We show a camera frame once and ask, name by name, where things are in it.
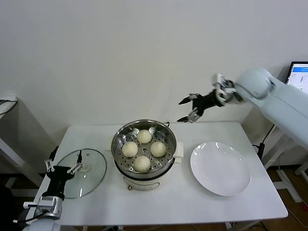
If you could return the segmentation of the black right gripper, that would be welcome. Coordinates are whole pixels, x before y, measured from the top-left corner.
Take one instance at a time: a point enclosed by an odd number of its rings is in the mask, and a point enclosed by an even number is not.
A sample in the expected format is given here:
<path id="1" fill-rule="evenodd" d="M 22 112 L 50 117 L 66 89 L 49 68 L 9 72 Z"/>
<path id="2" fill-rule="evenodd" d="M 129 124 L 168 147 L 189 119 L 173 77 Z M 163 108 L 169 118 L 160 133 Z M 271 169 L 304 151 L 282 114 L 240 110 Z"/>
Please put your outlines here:
<path id="1" fill-rule="evenodd" d="M 217 99 L 216 89 L 209 94 L 202 96 L 199 93 L 190 93 L 188 97 L 182 99 L 179 105 L 186 104 L 193 101 L 193 110 L 188 114 L 177 120 L 178 123 L 194 123 L 200 116 L 203 115 L 204 110 L 217 106 L 222 107 L 223 104 Z"/>

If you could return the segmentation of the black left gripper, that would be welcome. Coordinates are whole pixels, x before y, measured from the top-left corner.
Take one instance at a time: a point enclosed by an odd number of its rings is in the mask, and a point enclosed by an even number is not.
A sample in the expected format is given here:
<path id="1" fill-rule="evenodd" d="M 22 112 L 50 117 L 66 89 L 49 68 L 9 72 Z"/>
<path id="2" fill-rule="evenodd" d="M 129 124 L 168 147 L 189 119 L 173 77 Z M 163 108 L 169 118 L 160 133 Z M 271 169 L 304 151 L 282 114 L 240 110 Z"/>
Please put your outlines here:
<path id="1" fill-rule="evenodd" d="M 71 168 L 63 166 L 54 167 L 54 159 L 57 153 L 59 146 L 56 146 L 55 149 L 51 152 L 49 158 L 44 160 L 48 178 L 50 179 L 49 186 L 47 191 L 44 193 L 44 196 L 54 196 L 61 199 L 65 198 L 64 188 L 68 180 L 74 178 L 74 174 L 83 167 L 82 163 L 82 150 L 79 151 L 77 156 L 77 162 Z"/>

